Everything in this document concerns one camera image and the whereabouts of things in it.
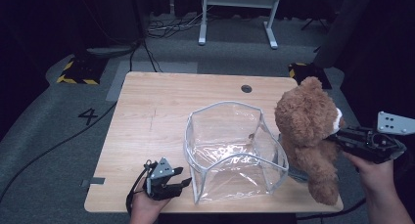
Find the transparent bag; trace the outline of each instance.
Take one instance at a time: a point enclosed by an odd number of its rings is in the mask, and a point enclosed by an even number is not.
[[[288,175],[287,156],[262,110],[238,102],[192,112],[184,154],[195,203],[272,194]]]

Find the wooden tabletop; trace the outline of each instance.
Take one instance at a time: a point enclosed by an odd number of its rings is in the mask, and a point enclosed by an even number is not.
[[[249,85],[251,93],[242,91]],[[264,112],[274,135],[279,131],[274,108],[284,92],[296,87],[292,78],[241,75],[130,72],[126,75],[106,141],[95,170],[103,185],[92,184],[85,202],[91,212],[126,212],[125,198],[148,159],[166,157],[184,167],[170,183],[190,177],[183,142],[191,112],[222,101],[245,103]],[[273,195],[194,204],[192,185],[183,189],[162,212],[323,212],[340,211],[343,203],[317,203],[306,184],[290,177]]]

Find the human hand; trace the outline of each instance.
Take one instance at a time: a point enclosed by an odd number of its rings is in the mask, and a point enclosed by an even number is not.
[[[392,159],[377,164],[346,152],[343,154],[359,169],[360,180],[366,193],[376,195],[395,190]]]
[[[141,179],[137,186],[138,190],[142,190],[145,180],[146,178]],[[145,191],[134,194],[130,224],[153,224],[157,220],[161,210],[170,200],[152,200],[147,196]]]

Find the person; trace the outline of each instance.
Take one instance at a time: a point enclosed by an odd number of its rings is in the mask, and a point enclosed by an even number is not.
[[[393,160],[376,164],[349,153],[344,155],[357,167],[366,196],[371,224],[413,224],[397,195],[393,182]]]
[[[360,182],[366,196],[370,223],[413,224],[397,195],[393,182],[393,160],[376,164],[349,153],[344,152],[344,155],[358,168]],[[130,224],[153,224],[161,210],[170,201],[171,199],[154,201],[144,192],[136,193],[132,202]]]
[[[294,70],[299,84],[308,76],[316,76],[322,82],[323,89],[332,88],[323,68],[329,68],[335,64],[369,2],[370,0],[343,0],[342,7],[323,44],[318,48],[314,60],[309,64],[289,64],[289,69]]]

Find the teddy bear's leg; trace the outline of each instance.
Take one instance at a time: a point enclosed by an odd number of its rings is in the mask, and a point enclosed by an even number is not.
[[[298,154],[301,168],[308,174],[308,191],[317,201],[336,204],[339,196],[337,169],[315,148],[303,149]]]

